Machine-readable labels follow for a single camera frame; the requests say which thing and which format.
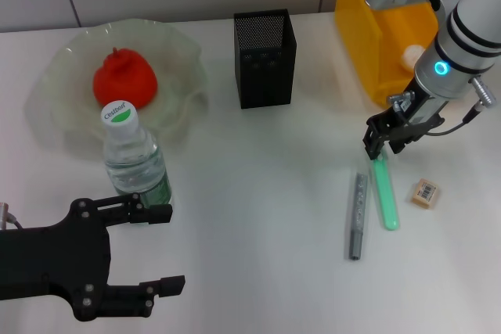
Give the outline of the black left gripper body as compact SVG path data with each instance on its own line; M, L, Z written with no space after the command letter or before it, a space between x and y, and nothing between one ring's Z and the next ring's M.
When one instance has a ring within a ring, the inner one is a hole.
M97 317L110 271L110 239L98 203L77 199L59 223L0 231L0 300L53 295L74 317Z

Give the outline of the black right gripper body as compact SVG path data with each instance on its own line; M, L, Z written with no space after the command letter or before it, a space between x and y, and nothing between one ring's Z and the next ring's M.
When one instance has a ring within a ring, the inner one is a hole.
M405 91L415 92L415 99L405 112L396 113L387 104L386 97L388 109L369 118L384 121L388 125L388 139L393 134L407 134L419 138L442 123L438 114L448 103L446 100L432 96L418 84L409 84L403 92Z

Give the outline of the mint green pen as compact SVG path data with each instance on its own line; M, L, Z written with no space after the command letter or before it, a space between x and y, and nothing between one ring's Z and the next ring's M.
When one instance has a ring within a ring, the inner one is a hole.
M396 231L399 229L398 212L387 154L384 150L371 161L370 167L383 226L388 231Z

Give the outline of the white paper ball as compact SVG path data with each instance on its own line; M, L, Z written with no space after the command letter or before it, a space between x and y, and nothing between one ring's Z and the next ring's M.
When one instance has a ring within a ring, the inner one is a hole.
M413 73L416 63L423 55L425 48L422 45L408 45L400 58L400 64L403 69Z

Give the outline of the clear water bottle green label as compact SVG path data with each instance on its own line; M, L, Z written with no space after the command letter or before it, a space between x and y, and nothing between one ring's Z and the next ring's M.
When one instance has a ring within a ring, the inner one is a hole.
M163 153L140 124L136 108L125 100L110 102L101 111L101 121L106 131L103 158L115 191L138 193L145 207L171 203Z

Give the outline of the red fruit-shaped toy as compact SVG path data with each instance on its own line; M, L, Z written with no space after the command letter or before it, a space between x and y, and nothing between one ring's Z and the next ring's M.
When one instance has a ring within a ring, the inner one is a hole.
M101 106L124 100L142 109L153 101L157 89L157 76L151 65L129 48L113 47L92 81L93 94Z

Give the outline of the beige eraser with barcode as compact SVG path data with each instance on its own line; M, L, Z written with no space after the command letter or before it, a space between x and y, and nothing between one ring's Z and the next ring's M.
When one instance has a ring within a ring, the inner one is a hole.
M435 183L421 178L416 184L410 202L424 209L430 209L434 206L439 193L440 189Z

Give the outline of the grey glitter pen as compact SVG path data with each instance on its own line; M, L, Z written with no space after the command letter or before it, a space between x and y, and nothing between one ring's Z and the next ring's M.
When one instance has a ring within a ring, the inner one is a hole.
M362 255L368 182L369 178L366 174L356 174L348 249L348 257L350 260L359 260Z

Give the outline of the black mesh pen holder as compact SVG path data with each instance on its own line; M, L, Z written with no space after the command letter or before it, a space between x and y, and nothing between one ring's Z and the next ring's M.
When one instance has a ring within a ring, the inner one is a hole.
M291 102L297 42L287 9L233 15L240 107Z

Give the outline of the clear wavy glass fruit plate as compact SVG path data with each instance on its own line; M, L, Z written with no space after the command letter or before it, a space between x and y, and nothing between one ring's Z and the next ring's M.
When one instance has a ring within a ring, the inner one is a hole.
M89 27L54 55L25 103L27 122L43 149L102 159L105 130L92 79L113 48L133 49L153 68L158 92L139 119L161 143L181 143L191 123L207 112L201 48L173 24L129 19Z

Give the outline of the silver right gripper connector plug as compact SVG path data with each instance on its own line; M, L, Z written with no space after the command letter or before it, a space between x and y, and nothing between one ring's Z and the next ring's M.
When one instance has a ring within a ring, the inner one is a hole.
M387 97L387 104L397 113L405 112L415 99L414 91L405 91L403 93L389 95Z

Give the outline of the yellow plastic storage bin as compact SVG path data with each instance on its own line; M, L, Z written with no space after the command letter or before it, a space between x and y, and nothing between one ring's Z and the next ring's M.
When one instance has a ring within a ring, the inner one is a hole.
M381 107L413 78L400 64L404 49L426 48L438 32L429 2L373 10L365 0L337 0L335 22L363 89Z

